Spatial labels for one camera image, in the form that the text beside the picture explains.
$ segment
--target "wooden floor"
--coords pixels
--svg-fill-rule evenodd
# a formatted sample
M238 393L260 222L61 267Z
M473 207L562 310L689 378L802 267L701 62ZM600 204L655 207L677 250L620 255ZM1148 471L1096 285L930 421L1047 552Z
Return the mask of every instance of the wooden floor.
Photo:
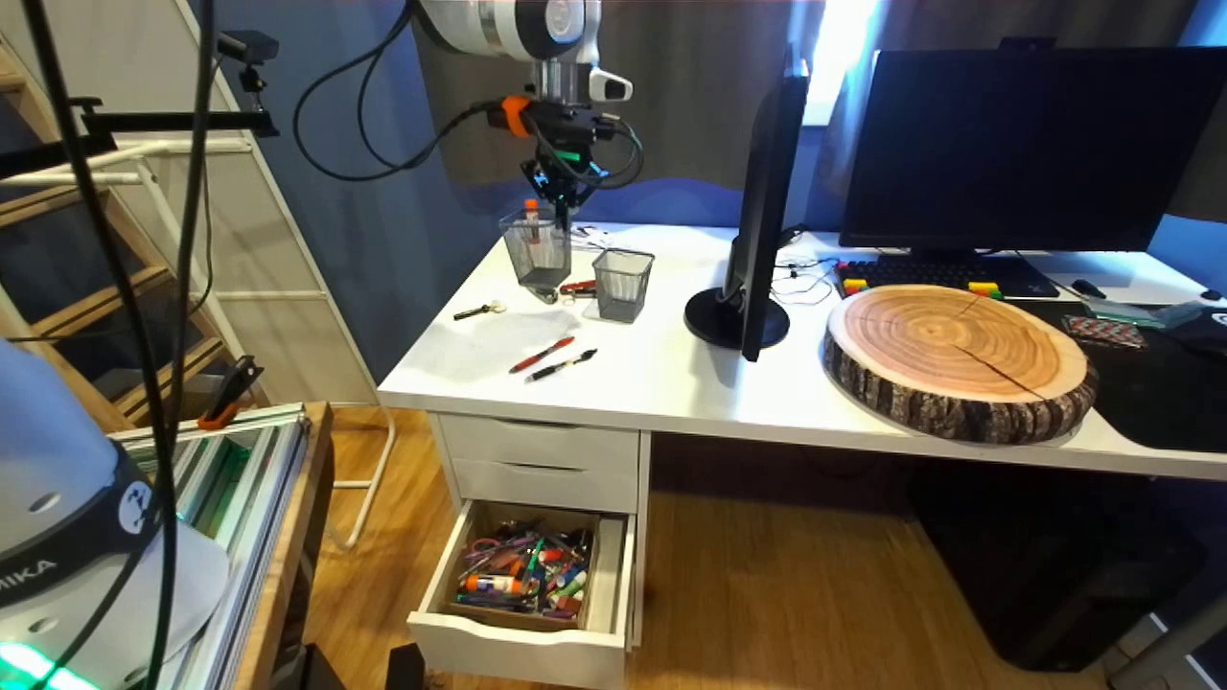
M339 547L362 502L339 492L316 575L307 641L355 690L379 690L387 650L412 642L406 614L453 525L427 421L403 414L399 427L397 461L362 544ZM379 443L376 414L341 414L339 475L364 475ZM852 471L839 461L766 451L659 442L646 642L629 657L629 687L1105 687L1096 668L1035 676L994 657L925 530L881 492L890 467ZM429 687L522 683L429 676Z

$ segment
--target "open drawer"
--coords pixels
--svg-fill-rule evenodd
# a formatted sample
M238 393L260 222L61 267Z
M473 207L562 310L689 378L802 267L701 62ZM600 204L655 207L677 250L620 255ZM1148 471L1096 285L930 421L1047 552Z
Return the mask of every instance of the open drawer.
M482 517L465 502L450 547L412 614L412 631L429 672L495 676L554 687L620 687L629 650L629 611L636 570L636 530L624 513L595 513L590 575L581 627L493 626L453 614L457 565Z

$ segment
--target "keyboard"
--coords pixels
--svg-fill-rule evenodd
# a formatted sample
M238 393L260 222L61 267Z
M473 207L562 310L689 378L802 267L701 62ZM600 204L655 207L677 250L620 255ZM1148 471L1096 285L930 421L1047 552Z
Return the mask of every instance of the keyboard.
M839 262L839 292L877 286L877 285L943 285L943 286L985 286L1010 294L1058 294L1058 286L1023 255L874 255Z

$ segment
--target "robotic arm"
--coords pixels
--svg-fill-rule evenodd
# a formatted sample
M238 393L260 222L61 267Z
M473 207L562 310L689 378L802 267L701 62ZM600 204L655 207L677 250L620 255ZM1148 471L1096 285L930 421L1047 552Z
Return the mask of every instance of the robotic arm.
M453 48L535 62L535 94L503 98L495 126L535 136L522 174L571 227L571 207L610 185L595 144L635 136L603 111L635 94L635 79L600 66L603 0L422 0L422 13Z

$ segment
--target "table surface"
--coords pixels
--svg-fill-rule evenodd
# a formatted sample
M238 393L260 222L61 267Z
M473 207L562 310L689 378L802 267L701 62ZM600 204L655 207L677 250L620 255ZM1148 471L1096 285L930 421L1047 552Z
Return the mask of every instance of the table surface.
M789 313L783 345L764 349L757 364L732 349L712 349L686 329L682 308L695 292L723 285L730 240L732 228L723 227L590 227L590 236L574 240L571 280L590 274L603 244L655 253L636 322L603 322L595 300L541 301L514 285L508 250L493 244L413 349L387 372L379 397L433 414L1227 480L1227 457L1136 443L1096 410L1074 433L1040 443L943 442L874 414L821 368L821 333L839 294L816 271L776 285L776 301ZM821 240L821 255L839 253L857 255L828 236ZM1190 301L1201 294L1201 285L1148 253L1040 253L1031 262L1058 285L1082 274L1120 301ZM479 301L500 301L503 310L453 318ZM508 372L565 333L574 333L574 342L549 360L568 360L582 349L600 349L600 356L537 384Z

